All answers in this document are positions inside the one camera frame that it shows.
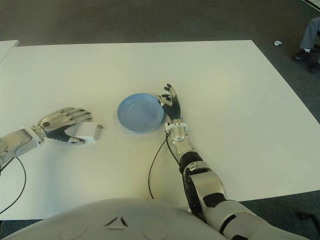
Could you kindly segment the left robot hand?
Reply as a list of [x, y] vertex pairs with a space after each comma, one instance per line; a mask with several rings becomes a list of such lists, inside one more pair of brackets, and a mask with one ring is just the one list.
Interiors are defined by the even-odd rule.
[[91, 113], [85, 109], [65, 107], [43, 117], [37, 126], [42, 129], [48, 139], [82, 145], [85, 143], [83, 139], [68, 135], [66, 130], [91, 118]]

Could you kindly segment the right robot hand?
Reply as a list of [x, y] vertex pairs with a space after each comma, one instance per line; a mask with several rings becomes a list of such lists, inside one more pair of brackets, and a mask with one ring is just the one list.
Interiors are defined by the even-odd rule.
[[167, 83], [164, 90], [168, 94], [158, 95], [157, 102], [171, 121], [182, 119], [181, 106], [175, 89], [171, 84]]

